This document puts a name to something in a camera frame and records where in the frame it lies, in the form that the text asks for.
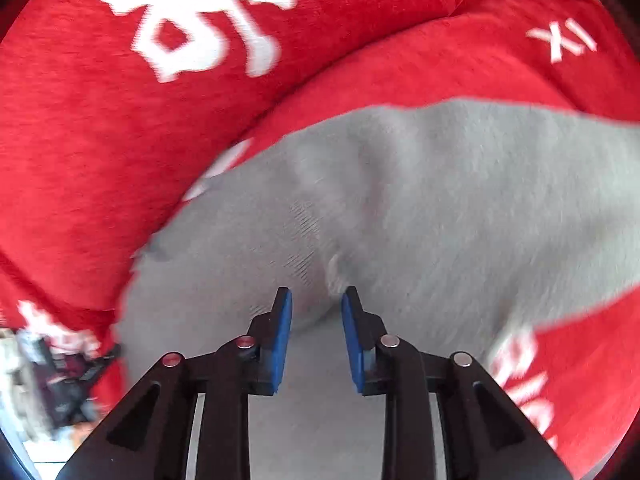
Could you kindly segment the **grey knitted garment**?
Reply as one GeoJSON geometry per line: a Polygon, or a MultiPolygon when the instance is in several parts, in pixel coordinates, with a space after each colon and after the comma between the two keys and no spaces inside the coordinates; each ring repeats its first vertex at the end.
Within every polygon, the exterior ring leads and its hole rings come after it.
{"type": "Polygon", "coordinates": [[[134,266],[131,380],[293,297],[284,382],[250,410],[258,479],[375,479],[384,402],[349,376],[340,300],[421,350],[492,358],[639,279],[639,128],[453,100],[368,107],[207,179],[134,266]]]}

